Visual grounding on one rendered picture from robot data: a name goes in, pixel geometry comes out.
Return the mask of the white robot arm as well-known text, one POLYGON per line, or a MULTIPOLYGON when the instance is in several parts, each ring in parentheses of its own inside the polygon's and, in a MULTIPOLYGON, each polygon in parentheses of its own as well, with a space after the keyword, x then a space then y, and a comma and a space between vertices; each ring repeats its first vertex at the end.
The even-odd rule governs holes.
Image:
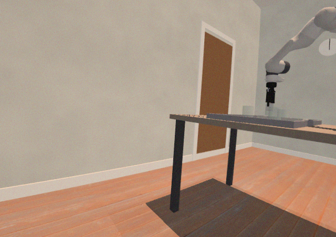
POLYGON ((265 64, 266 82, 285 81, 278 74, 285 74, 290 64, 282 59, 296 49, 309 47, 323 32, 336 33, 336 7, 326 7, 318 11, 304 28, 291 40, 287 41, 265 64))

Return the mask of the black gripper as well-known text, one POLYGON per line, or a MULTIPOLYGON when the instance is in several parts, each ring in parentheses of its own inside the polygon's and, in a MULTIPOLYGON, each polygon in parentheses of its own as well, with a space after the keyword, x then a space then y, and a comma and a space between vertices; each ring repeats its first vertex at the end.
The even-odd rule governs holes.
POLYGON ((269 110, 270 104, 275 103, 275 90, 274 88, 277 87, 276 82, 268 82, 266 83, 266 111, 269 110))

